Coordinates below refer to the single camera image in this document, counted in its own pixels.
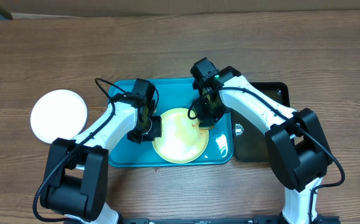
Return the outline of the white plate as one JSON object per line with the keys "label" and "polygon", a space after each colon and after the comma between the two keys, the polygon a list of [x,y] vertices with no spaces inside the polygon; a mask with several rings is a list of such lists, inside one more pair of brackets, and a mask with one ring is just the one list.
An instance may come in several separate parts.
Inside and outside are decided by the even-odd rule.
{"label": "white plate", "polygon": [[57,138],[72,139],[87,122],[83,98],[70,90],[46,93],[34,105],[30,123],[35,136],[48,144]]}

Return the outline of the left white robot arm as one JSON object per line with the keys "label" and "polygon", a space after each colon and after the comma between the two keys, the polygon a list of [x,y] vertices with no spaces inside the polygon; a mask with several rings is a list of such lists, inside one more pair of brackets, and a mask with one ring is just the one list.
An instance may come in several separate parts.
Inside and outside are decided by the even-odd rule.
{"label": "left white robot arm", "polygon": [[141,143],[161,136],[161,118],[154,115],[153,95],[117,94],[107,110],[72,139],[58,138],[50,145],[44,179],[34,196],[35,217],[41,205],[67,223],[118,223],[120,214],[106,202],[108,158],[123,136]]}

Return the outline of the green yellow sponge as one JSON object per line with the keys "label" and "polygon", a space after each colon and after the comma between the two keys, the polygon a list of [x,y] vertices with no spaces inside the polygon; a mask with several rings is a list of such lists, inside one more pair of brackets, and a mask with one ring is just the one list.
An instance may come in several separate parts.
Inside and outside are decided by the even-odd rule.
{"label": "green yellow sponge", "polygon": [[214,128],[215,123],[212,121],[203,121],[199,123],[199,128],[203,130],[210,130]]}

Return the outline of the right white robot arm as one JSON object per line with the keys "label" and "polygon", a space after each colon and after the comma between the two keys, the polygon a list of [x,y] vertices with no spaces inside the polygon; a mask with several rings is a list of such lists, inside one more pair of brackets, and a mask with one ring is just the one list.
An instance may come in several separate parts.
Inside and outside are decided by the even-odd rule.
{"label": "right white robot arm", "polygon": [[270,167],[285,187],[282,220],[313,223],[316,191],[333,162],[328,142],[315,113],[283,106],[253,87],[233,67],[218,70],[194,65],[193,88],[200,96],[190,110],[201,129],[213,127],[228,110],[249,120],[264,134]]}

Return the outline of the yellow-green plate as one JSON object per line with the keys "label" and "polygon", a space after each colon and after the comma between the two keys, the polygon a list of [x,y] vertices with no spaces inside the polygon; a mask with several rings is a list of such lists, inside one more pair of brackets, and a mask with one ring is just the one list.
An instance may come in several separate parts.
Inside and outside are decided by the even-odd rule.
{"label": "yellow-green plate", "polygon": [[209,131],[201,129],[198,120],[189,119],[187,113],[185,108],[174,108],[161,115],[162,133],[153,141],[153,148],[167,162],[192,162],[206,150]]}

